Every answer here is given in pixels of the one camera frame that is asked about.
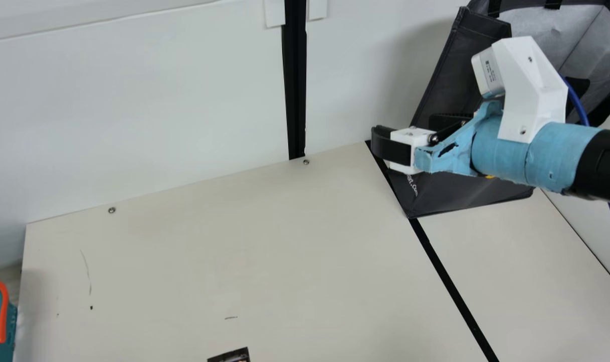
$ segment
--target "white wall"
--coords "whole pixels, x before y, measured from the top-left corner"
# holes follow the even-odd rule
[[[4,0],[0,39],[218,0]]]
[[[307,23],[306,151],[409,126],[464,0],[330,0]]]
[[[0,40],[0,266],[28,222],[286,159],[263,0]]]
[[[610,117],[602,128],[610,130]],[[610,211],[606,202],[547,195],[610,273]]]

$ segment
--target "scuff mark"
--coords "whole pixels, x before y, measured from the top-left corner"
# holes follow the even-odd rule
[[[86,276],[88,277],[88,295],[93,293],[93,282],[91,282],[91,272],[88,270],[88,263],[86,261],[86,256],[82,249],[79,250],[80,254],[82,254],[82,259],[84,259],[84,265],[86,266]]]
[[[458,147],[457,144],[455,142],[452,142],[451,144],[449,144],[448,146],[444,147],[441,152],[439,153],[439,156],[437,157],[441,157],[443,156],[445,153],[447,153],[448,151],[450,151],[451,149],[453,149],[454,147]]]

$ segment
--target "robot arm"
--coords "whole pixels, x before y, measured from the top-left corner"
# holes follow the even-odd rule
[[[392,131],[390,140],[409,147],[410,161],[392,160],[391,169],[490,175],[610,201],[610,131],[565,123],[567,85],[532,37],[502,39],[472,64],[488,101],[449,135]],[[503,109],[495,99],[502,95]]]

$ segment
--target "blue tape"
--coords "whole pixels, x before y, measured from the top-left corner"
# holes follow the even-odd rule
[[[550,122],[530,144],[497,138],[501,117],[481,122],[472,144],[472,165],[483,174],[561,193],[573,184],[580,157],[597,128]]]
[[[435,146],[415,149],[415,167],[429,173],[452,172],[466,176],[479,175],[470,167],[472,140],[481,122],[489,117],[501,117],[500,101],[483,103],[475,117],[462,128]]]
[[[430,173],[490,174],[561,193],[573,184],[584,149],[600,131],[550,122],[525,144],[497,138],[501,116],[500,101],[482,103],[475,117],[450,137],[436,146],[417,147],[415,167]]]

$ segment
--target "blue cable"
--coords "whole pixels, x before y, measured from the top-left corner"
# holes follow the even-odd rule
[[[586,111],[584,110],[584,106],[582,105],[582,102],[580,101],[580,97],[578,97],[575,90],[573,89],[573,87],[571,87],[571,85],[566,80],[566,78],[564,78],[562,75],[560,75],[560,77],[564,81],[564,84],[566,84],[566,86],[569,87],[569,96],[571,97],[571,101],[573,102],[576,112],[580,116],[580,122],[584,126],[590,127],[590,123],[588,123],[588,116],[586,114]]]

